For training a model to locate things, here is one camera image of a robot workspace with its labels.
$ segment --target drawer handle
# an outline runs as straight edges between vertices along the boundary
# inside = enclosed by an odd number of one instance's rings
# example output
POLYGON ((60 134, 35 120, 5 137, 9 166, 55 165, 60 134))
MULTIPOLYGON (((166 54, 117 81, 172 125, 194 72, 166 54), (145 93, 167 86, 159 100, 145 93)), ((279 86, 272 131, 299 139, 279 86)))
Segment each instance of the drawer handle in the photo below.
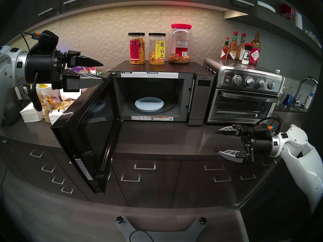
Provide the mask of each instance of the drawer handle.
POLYGON ((137 168, 137 164, 133 167, 136 170, 156 170, 156 162, 154 163, 154 168, 137 168))
POLYGON ((221 169, 207 169, 206 165, 205 165, 204 168, 205 168, 206 171, 223 171, 223 170, 225 170, 224 166, 222 166, 221 169))
POLYGON ((47 13, 48 11, 51 11, 51 10, 53 10, 53 8, 52 8, 52 7, 51 7, 51 8, 49 8, 49 9, 47 9, 47 10, 45 10, 44 12, 41 12, 40 14, 38 14, 38 16, 41 16, 42 14, 47 13))
POLYGON ((64 187, 62 188, 62 191, 61 192, 63 192, 63 193, 69 193, 69 192, 66 192, 66 191, 63 191, 63 190, 64 190, 64 187))
POLYGON ((78 1, 78 0, 70 0, 70 1, 64 2, 63 4, 65 5, 65 4, 68 4, 70 2, 74 2, 74 1, 78 1))
POLYGON ((139 182, 140 181, 140 175, 138 176, 138 180, 124 180, 123 179, 124 174, 121 176, 121 181, 126 181, 126 182, 139 182))
POLYGON ((264 162, 263 162, 263 167, 267 167, 267 166, 269 166, 269 165, 277 165, 277 162, 273 159, 273 161, 274 161, 274 163, 273 164, 268 164, 268 165, 266 165, 264 162))
POLYGON ((44 166, 43 166, 43 168, 42 168, 42 170, 43 170, 43 171, 45 171, 45 172, 49 172, 49 173, 54 172, 54 169, 55 169, 55 168, 53 168, 53 170, 51 170, 51 171, 47 171, 47 170, 44 170, 44 167, 45 167, 45 166, 46 166, 46 165, 44 165, 44 166))
POLYGON ((231 178, 229 177, 229 180, 216 180, 215 178, 213 178, 214 182, 227 182, 227 181, 231 181, 231 178))
POLYGON ((33 150, 31 153, 30 153, 30 156, 34 156, 34 157, 36 157, 36 158, 41 158, 42 156, 43 156, 43 154, 44 154, 44 152, 45 151, 43 151, 42 153, 41 153, 41 155, 40 156, 37 156, 37 155, 33 155, 33 152, 34 152, 35 150, 33 150))
POLYGON ((62 183, 59 183, 59 182, 54 181, 55 178, 56 177, 53 178, 52 182, 57 183, 57 184, 60 184, 60 185, 64 184, 65 179, 63 179, 63 182, 62 183))
POLYGON ((250 2, 243 1, 243 0, 231 0, 231 1, 242 2, 242 3, 248 4, 248 5, 252 6, 252 7, 254 6, 254 4, 252 4, 250 2))
POLYGON ((246 178, 246 179, 255 179, 255 178, 256 178, 256 175, 253 175, 253 177, 252 177, 252 178, 246 178))

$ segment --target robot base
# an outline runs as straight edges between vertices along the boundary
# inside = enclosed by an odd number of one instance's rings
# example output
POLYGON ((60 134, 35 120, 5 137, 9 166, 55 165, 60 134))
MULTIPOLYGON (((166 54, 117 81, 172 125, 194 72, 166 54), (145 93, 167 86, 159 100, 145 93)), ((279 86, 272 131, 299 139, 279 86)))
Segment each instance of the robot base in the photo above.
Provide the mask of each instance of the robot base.
POLYGON ((126 238, 126 242, 192 242, 206 226, 205 218, 197 218, 183 232, 144 232, 137 231, 126 217, 117 217, 116 225, 126 238))

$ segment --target snack jar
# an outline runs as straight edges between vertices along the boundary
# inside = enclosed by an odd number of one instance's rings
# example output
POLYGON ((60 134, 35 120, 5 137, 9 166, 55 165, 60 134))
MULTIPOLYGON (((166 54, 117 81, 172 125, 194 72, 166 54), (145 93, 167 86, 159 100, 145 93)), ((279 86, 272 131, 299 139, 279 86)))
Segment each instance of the snack jar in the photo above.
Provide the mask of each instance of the snack jar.
POLYGON ((149 64, 165 64, 166 34, 149 33, 149 64))
POLYGON ((188 63, 188 46, 190 40, 190 31, 192 25, 189 24, 172 24, 171 25, 171 56, 169 61, 173 63, 188 63))
POLYGON ((145 63, 145 33, 128 33, 131 64, 145 63))

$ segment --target floor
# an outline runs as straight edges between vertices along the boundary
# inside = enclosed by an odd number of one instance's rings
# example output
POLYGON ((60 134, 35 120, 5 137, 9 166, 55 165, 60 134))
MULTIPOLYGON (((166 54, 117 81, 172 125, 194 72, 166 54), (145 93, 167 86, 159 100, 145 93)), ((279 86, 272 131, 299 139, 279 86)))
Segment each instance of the floor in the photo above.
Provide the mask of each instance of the floor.
MULTIPOLYGON (((0 182, 4 173, 0 160, 0 182)), ((197 217, 206 217, 197 241, 249 241, 240 212, 222 206, 152 209, 91 203, 34 187, 9 170, 2 189, 4 208, 31 241, 123 242, 125 237, 115 225, 118 216, 126 216, 135 229, 145 231, 184 231, 197 217)))

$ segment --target red lid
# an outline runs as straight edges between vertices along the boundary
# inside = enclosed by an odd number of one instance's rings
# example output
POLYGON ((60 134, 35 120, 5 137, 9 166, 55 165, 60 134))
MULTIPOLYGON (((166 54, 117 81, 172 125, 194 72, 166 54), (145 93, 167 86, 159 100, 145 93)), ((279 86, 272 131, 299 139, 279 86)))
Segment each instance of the red lid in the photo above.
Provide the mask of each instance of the red lid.
POLYGON ((192 25, 189 25, 189 24, 172 24, 171 28, 191 29, 192 25))

